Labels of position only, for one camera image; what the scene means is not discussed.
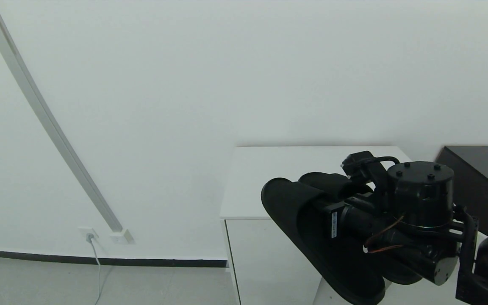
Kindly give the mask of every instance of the gray floor tile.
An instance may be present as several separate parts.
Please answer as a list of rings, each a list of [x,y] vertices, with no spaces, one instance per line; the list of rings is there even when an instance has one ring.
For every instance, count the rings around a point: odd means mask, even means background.
[[[36,262],[0,258],[0,305],[28,304],[39,292],[46,274],[39,274]]]
[[[175,268],[166,305],[236,305],[231,275],[223,268]]]
[[[235,305],[217,268],[103,266],[98,305]],[[97,266],[0,258],[0,305],[93,305]]]
[[[174,268],[114,266],[99,305],[162,304]]]

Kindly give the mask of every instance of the white table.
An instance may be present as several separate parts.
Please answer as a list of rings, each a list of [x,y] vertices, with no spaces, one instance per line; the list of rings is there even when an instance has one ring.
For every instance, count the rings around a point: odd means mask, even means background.
[[[486,236],[482,233],[478,235],[477,245]],[[398,285],[391,283],[385,291],[385,297],[380,305],[463,305],[466,304],[455,299],[457,289],[457,273],[459,265],[455,268],[453,275],[442,286],[436,286],[428,280],[422,279],[413,285]],[[317,290],[313,305],[350,305],[337,294],[327,282],[322,279]]]
[[[275,177],[296,181],[307,172],[344,174],[341,162],[363,150],[410,161],[398,147],[236,148],[220,218],[239,304],[312,304],[322,278],[271,220],[261,189]]]

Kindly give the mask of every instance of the red wire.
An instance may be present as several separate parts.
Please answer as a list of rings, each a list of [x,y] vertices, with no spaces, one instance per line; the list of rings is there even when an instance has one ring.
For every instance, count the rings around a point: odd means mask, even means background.
[[[395,222],[393,222],[393,224],[391,224],[390,226],[384,228],[383,230],[380,230],[380,232],[368,237],[368,239],[364,242],[364,247],[368,248],[368,246],[370,245],[370,242],[374,239],[376,239],[378,236],[380,236],[381,234],[387,232],[387,230],[390,230],[391,228],[393,228],[394,226],[396,226],[399,222],[402,221],[402,219],[404,218],[404,214],[398,219],[396,220]]]
[[[383,252],[383,251],[387,251],[387,250],[391,250],[391,249],[396,249],[396,248],[400,248],[400,247],[403,247],[402,245],[393,245],[393,246],[389,246],[389,247],[383,247],[383,248],[380,248],[380,249],[375,249],[375,250],[372,250],[372,251],[368,251],[368,253],[378,253],[378,252]]]

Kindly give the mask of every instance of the wall outlet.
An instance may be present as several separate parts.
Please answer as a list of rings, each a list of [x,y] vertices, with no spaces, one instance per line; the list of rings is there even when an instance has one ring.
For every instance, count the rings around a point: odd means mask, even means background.
[[[133,242],[133,237],[127,229],[122,230],[122,232],[111,233],[110,239],[112,239],[115,244],[120,245],[127,245]]]
[[[86,238],[86,235],[88,233],[93,234],[93,237],[95,237],[95,238],[99,238],[97,233],[95,233],[95,231],[91,227],[78,227],[78,231],[80,232],[80,234],[82,234],[82,236],[84,236],[84,238]]]

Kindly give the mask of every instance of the label sticker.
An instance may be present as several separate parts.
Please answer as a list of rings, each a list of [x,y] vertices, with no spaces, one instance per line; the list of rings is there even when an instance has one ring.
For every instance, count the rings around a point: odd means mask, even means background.
[[[338,230],[338,212],[334,212],[331,214],[331,238],[334,238],[337,236],[337,230]]]

